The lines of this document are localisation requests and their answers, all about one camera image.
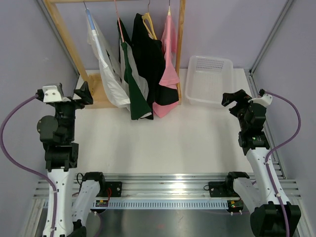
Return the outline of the white t shirt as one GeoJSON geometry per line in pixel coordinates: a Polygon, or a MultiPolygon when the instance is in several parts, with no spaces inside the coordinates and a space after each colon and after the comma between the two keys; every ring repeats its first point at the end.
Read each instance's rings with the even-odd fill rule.
{"type": "Polygon", "coordinates": [[[112,53],[110,44],[105,39],[94,18],[93,21],[106,61],[106,65],[103,65],[102,62],[98,60],[104,91],[108,97],[108,100],[114,106],[118,108],[127,108],[127,106],[130,104],[130,100],[121,85],[122,76],[120,62],[112,53]]]}

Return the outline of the dark green t shirt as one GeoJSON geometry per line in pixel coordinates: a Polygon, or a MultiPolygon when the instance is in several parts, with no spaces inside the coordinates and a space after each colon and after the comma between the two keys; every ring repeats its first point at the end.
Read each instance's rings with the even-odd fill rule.
{"type": "Polygon", "coordinates": [[[119,24],[119,62],[122,76],[121,85],[129,97],[130,104],[127,106],[132,120],[152,119],[153,111],[147,102],[149,86],[145,78],[139,75],[132,52],[132,43],[121,21],[121,27],[125,42],[121,42],[119,24]]]}

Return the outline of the pink t shirt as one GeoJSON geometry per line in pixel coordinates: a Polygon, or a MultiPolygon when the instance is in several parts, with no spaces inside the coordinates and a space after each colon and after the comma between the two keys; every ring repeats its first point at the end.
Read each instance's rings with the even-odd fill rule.
{"type": "Polygon", "coordinates": [[[178,105],[179,101],[177,84],[180,79],[172,62],[173,54],[177,50],[177,37],[171,14],[166,17],[161,41],[165,59],[165,70],[159,82],[162,95],[153,104],[154,112],[159,118],[167,115],[178,105]]]}

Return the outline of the black t shirt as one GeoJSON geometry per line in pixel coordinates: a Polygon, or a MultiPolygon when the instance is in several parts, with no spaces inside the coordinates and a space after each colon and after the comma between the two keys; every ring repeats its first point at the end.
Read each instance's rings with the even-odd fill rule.
{"type": "Polygon", "coordinates": [[[159,85],[165,71],[162,42],[149,37],[142,15],[139,13],[134,18],[131,43],[138,74],[148,83],[147,103],[150,109],[153,109],[154,103],[159,106],[168,106],[178,102],[179,96],[176,88],[159,85]]]}

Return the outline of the cream hanger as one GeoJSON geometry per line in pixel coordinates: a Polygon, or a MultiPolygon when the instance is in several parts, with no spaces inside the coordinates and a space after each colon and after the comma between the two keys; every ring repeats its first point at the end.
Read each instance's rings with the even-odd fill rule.
{"type": "Polygon", "coordinates": [[[168,12],[167,12],[168,16],[171,16],[171,6],[170,6],[170,2],[171,2],[171,0],[168,0],[168,12]]]}

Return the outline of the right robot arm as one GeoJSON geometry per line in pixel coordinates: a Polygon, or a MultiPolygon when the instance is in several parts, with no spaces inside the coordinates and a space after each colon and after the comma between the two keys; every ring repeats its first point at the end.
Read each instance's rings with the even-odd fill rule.
{"type": "Polygon", "coordinates": [[[277,147],[270,148],[263,131],[267,107],[275,96],[263,89],[257,98],[243,89],[223,93],[222,106],[236,103],[229,111],[238,119],[239,146],[252,167],[255,181],[245,172],[232,171],[223,182],[209,182],[204,186],[212,198],[238,198],[229,202],[228,211],[241,213],[247,207],[256,237],[291,237],[301,218],[300,207],[291,204],[273,167],[271,156],[277,147]]]}

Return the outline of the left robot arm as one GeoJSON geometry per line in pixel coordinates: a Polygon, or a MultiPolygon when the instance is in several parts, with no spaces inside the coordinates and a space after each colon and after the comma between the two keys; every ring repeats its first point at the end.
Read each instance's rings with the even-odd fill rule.
{"type": "Polygon", "coordinates": [[[88,82],[74,90],[74,94],[79,98],[64,96],[62,84],[46,85],[36,92],[38,100],[55,109],[53,116],[44,116],[37,123],[50,184],[44,237],[85,237],[92,204],[107,190],[103,173],[88,172],[82,177],[77,199],[73,200],[79,157],[79,145],[74,142],[76,110],[93,104],[88,82]]]}

